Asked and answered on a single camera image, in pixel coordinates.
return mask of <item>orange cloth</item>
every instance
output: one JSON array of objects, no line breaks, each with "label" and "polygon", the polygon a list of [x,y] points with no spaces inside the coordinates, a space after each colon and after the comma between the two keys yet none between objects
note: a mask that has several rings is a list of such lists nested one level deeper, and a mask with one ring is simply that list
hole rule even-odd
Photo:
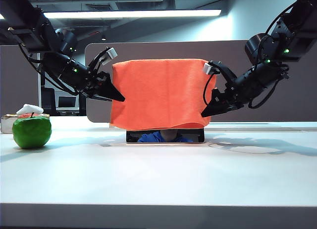
[{"label": "orange cloth", "polygon": [[[130,130],[198,129],[211,118],[203,118],[206,107],[204,87],[209,75],[202,72],[202,59],[146,59],[116,63],[113,84],[125,101],[114,100],[111,109],[113,126]],[[211,98],[214,76],[206,91]]]}]

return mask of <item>blue shirt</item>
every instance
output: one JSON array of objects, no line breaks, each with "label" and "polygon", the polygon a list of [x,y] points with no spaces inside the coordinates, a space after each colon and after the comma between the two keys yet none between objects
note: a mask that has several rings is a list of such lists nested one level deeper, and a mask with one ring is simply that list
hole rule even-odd
[{"label": "blue shirt", "polygon": [[[151,134],[143,134],[138,142],[166,142],[165,139],[162,137],[160,132],[154,132]],[[187,139],[182,135],[177,136],[175,139],[169,142],[193,142],[191,139]]]}]

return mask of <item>robotic arm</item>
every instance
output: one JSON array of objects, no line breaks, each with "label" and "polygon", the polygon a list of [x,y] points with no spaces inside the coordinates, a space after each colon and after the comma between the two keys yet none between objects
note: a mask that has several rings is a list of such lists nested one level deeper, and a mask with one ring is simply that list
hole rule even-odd
[{"label": "robotic arm", "polygon": [[[55,81],[53,85],[73,95],[81,92],[92,99],[125,100],[111,83],[109,73],[98,72],[101,64],[105,65],[117,56],[113,48],[107,47],[86,67],[72,59],[77,45],[75,35],[68,30],[54,30],[41,9],[34,8],[28,0],[0,0],[0,13],[9,23],[8,32],[17,40],[24,55],[22,46],[29,52],[30,56],[26,56],[28,61],[37,71],[33,63],[39,63],[39,70]],[[42,60],[31,57],[38,52],[43,54]]]},{"label": "robotic arm", "polygon": [[[277,24],[269,35],[274,23]],[[240,109],[248,103],[250,108],[262,106],[272,95],[276,85],[288,79],[288,65],[297,62],[314,45],[317,39],[317,0],[297,0],[286,8],[269,26],[265,33],[250,38],[245,52],[253,67],[237,77],[221,62],[210,61],[204,70],[209,75],[222,74],[226,89],[221,93],[212,90],[212,98],[202,112],[203,117]],[[267,96],[257,105],[252,101],[265,89],[273,86]]]}]

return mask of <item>white wall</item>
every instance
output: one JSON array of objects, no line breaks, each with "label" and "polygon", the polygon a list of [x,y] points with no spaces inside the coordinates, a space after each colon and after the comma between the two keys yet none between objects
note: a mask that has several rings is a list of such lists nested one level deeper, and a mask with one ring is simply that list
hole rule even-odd
[{"label": "white wall", "polygon": [[132,39],[130,42],[177,42],[229,40],[231,27],[227,16],[197,21],[162,32]]},{"label": "white wall", "polygon": [[233,40],[263,33],[274,18],[296,0],[235,0],[228,14]]},{"label": "white wall", "polygon": [[265,32],[273,19],[296,0],[232,0],[228,15],[184,24],[129,42],[248,40]]}]

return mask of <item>white tissue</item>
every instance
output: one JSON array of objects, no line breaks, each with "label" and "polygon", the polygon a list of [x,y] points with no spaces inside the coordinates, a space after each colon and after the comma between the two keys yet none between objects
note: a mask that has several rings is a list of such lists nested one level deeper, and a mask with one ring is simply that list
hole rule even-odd
[{"label": "white tissue", "polygon": [[21,115],[21,114],[27,114],[27,113],[33,113],[33,112],[35,114],[42,114],[44,112],[44,109],[36,105],[24,104],[23,108],[19,109],[16,112],[16,114]]}]

